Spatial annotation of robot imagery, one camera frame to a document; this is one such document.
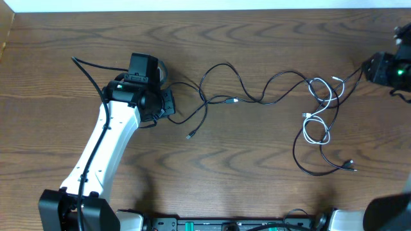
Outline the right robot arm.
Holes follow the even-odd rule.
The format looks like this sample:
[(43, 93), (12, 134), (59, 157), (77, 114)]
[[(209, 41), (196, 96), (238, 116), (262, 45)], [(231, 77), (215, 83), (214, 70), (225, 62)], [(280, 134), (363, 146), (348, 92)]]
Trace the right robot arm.
[[(366, 80), (390, 87), (389, 94), (410, 100), (402, 95), (410, 92), (410, 24), (394, 29), (397, 51), (394, 54), (377, 52), (363, 62), (361, 70)], [(315, 230), (410, 230), (410, 191), (376, 198), (364, 211), (335, 209), (321, 214), (314, 222)]]

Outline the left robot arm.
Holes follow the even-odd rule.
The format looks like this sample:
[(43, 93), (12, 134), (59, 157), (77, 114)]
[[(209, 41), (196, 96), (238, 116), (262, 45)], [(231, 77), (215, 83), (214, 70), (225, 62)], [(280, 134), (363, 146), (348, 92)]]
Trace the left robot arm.
[(96, 126), (87, 145), (59, 190), (46, 189), (39, 199), (44, 230), (150, 230), (139, 212), (113, 211), (112, 185), (125, 148), (141, 123), (145, 128), (175, 113), (170, 89), (162, 86), (168, 71), (158, 58), (132, 53), (128, 68), (107, 86)]

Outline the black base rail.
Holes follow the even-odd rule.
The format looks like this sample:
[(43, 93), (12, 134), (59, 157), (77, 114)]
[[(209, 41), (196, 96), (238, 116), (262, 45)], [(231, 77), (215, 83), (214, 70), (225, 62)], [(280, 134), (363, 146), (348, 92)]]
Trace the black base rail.
[(315, 230), (310, 218), (286, 219), (182, 219), (145, 218), (142, 231)]

